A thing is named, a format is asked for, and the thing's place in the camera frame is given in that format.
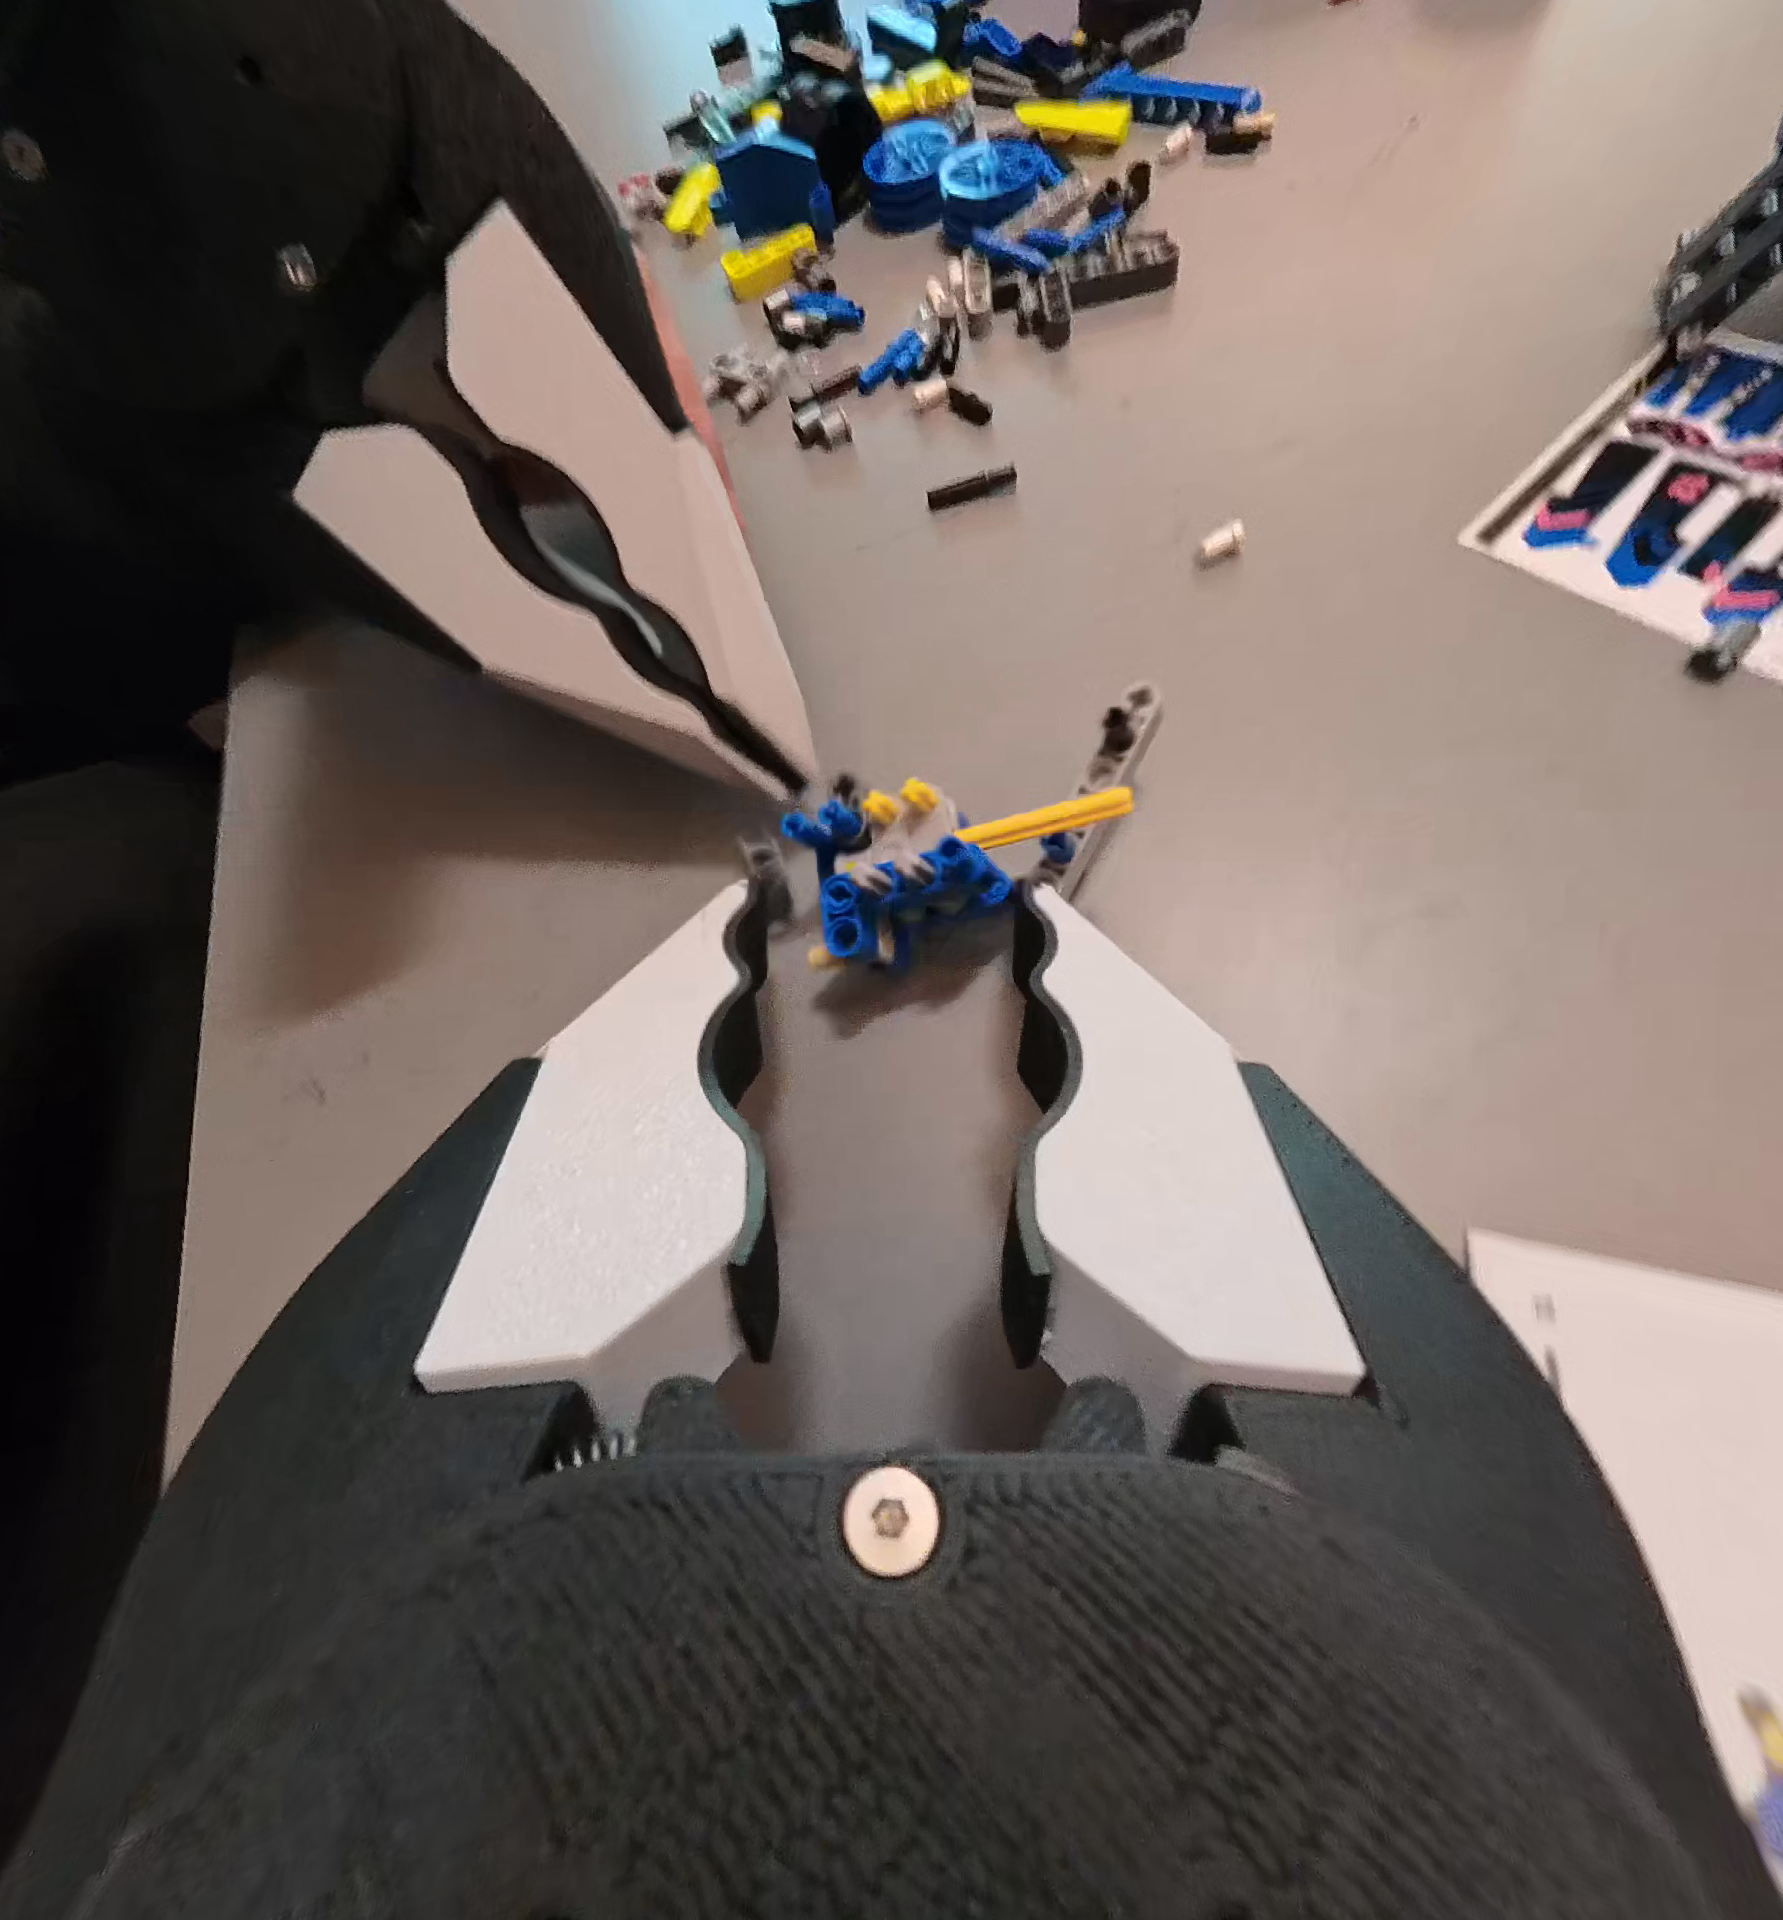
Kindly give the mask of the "pile of loose toy bricks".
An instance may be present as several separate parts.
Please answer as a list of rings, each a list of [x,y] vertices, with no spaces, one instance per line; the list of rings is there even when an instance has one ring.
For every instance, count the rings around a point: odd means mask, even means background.
[[[713,404],[787,408],[793,439],[852,442],[846,404],[992,424],[961,369],[999,318],[1045,351],[1075,317],[1162,295],[1184,252],[1147,217],[1196,159],[1276,132],[1262,89],[1184,75],[1198,4],[1076,4],[1019,36],[992,4],[769,4],[777,42],[711,42],[716,87],[665,123],[670,159],[616,179],[630,221],[721,240],[718,271],[763,346],[716,355]]]

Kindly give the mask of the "white paper leaflet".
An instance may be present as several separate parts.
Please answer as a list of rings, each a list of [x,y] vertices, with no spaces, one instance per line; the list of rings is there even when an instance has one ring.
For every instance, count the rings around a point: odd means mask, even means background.
[[[1783,1293],[1466,1236],[1623,1511],[1783,1894]]]

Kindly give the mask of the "person's black clothing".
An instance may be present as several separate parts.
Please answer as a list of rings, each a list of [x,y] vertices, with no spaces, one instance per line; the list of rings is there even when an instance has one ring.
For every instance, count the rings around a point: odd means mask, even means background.
[[[158,1487],[230,658],[0,706],[0,1871]]]

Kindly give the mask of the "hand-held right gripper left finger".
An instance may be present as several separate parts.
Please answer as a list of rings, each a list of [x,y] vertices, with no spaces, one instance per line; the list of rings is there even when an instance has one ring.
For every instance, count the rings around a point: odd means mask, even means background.
[[[778,1339],[758,1133],[770,915],[730,883],[530,1059],[515,1125],[414,1358],[434,1396],[569,1383],[631,1418]]]

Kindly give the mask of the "partly built blue toy chassis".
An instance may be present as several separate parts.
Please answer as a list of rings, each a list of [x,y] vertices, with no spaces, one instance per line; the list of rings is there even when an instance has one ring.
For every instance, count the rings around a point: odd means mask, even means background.
[[[1654,326],[1664,357],[1690,357],[1781,275],[1783,117],[1767,164],[1710,221],[1683,231],[1671,250],[1654,288]]]

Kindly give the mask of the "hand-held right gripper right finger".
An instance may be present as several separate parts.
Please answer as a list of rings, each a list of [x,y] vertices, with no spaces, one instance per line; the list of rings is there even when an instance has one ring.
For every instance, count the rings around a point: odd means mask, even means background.
[[[1156,1441],[1207,1393],[1362,1389],[1228,1040],[1047,887],[1019,895],[1012,982],[1032,1122],[999,1256],[1009,1361],[1118,1382]]]

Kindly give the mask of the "sticker sheet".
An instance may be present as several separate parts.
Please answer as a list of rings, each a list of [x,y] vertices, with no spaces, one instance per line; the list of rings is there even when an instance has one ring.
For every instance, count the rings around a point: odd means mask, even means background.
[[[1459,547],[1690,656],[1757,620],[1738,672],[1783,687],[1783,346],[1721,328],[1686,358],[1635,362]]]

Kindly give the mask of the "blue toy brick engine assembly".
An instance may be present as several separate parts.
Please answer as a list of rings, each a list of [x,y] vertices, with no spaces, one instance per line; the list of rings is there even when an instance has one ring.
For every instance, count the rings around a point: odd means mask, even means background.
[[[1129,682],[1095,723],[1069,794],[975,819],[936,781],[852,776],[780,814],[780,843],[815,866],[815,968],[902,972],[919,938],[1009,912],[1023,886],[1072,897],[1138,809],[1138,771],[1162,721],[1156,682]]]

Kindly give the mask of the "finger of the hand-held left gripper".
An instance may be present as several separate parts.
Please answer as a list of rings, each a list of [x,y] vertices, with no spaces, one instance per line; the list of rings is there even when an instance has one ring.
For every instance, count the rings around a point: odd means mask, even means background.
[[[326,436],[297,509],[492,685],[688,775],[793,799],[815,775],[804,695],[701,446],[675,447],[679,552],[631,581],[593,501],[521,509],[476,456],[406,424]]]
[[[650,408],[507,205],[450,256],[445,367],[564,485],[521,527],[546,584],[497,592],[484,672],[711,780],[807,783],[804,694],[713,453]]]

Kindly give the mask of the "person's left hand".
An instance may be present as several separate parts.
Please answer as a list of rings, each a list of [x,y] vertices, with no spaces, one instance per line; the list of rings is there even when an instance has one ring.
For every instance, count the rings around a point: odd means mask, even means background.
[[[665,358],[665,369],[668,369],[672,393],[683,408],[683,414],[688,420],[688,428],[703,442],[706,453],[713,457],[721,472],[727,472],[727,462],[713,428],[711,401],[698,376],[698,367],[693,364],[688,355],[688,343],[675,321],[675,314],[665,300],[665,294],[660,288],[656,275],[651,272],[651,266],[645,250],[636,243],[631,243],[631,252],[634,252],[645,304],[650,310],[650,321],[655,326],[660,351]]]

